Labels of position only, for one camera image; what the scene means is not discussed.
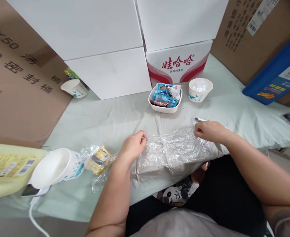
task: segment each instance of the yellow snack package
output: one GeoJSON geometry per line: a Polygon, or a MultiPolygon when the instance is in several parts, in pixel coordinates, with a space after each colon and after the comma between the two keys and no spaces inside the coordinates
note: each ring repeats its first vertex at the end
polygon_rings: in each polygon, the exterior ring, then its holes
{"type": "Polygon", "coordinates": [[[85,167],[99,176],[112,164],[112,159],[110,156],[111,154],[105,146],[102,146],[95,154],[91,156],[90,159],[87,159],[85,167]]]}

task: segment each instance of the blue snack wrapper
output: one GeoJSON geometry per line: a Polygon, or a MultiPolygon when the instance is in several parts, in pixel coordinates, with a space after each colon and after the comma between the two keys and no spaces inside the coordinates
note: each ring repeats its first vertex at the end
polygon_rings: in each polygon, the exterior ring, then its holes
{"type": "Polygon", "coordinates": [[[164,94],[169,96],[169,93],[167,90],[155,90],[155,94],[164,94]]]}
{"type": "Polygon", "coordinates": [[[157,83],[156,85],[159,90],[167,90],[168,88],[173,87],[180,94],[181,85],[169,85],[169,84],[162,84],[162,83],[157,83]]]}
{"type": "Polygon", "coordinates": [[[153,100],[158,101],[158,102],[167,102],[169,103],[168,108],[173,108],[176,107],[178,104],[178,101],[170,96],[155,93],[153,94],[153,100]]]}

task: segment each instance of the white box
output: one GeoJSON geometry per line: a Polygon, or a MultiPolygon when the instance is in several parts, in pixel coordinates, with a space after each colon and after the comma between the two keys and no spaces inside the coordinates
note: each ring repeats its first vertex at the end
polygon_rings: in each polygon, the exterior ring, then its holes
{"type": "Polygon", "coordinates": [[[228,0],[137,0],[146,51],[215,39],[228,0]]]}
{"type": "Polygon", "coordinates": [[[152,86],[174,84],[201,77],[213,41],[146,52],[152,86]]]}
{"type": "Polygon", "coordinates": [[[63,60],[142,47],[134,0],[8,0],[63,60]]]}
{"type": "Polygon", "coordinates": [[[65,63],[102,100],[152,89],[143,47],[65,63]]]}

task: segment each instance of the person's left hand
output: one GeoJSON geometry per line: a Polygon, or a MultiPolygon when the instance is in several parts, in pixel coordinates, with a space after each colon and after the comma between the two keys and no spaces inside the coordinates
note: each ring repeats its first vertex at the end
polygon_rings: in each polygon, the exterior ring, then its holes
{"type": "Polygon", "coordinates": [[[143,130],[129,136],[122,145],[118,160],[127,162],[130,165],[145,149],[146,137],[147,135],[143,130]]]}

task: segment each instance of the white cable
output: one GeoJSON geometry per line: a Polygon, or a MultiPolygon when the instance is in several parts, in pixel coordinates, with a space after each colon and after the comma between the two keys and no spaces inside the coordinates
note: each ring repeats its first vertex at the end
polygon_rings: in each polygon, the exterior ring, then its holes
{"type": "Polygon", "coordinates": [[[32,198],[30,202],[29,217],[30,217],[31,222],[39,231],[41,231],[46,237],[50,237],[50,235],[41,226],[38,225],[38,223],[35,221],[35,219],[32,216],[32,208],[39,201],[39,199],[40,199],[40,196],[32,198]]]}

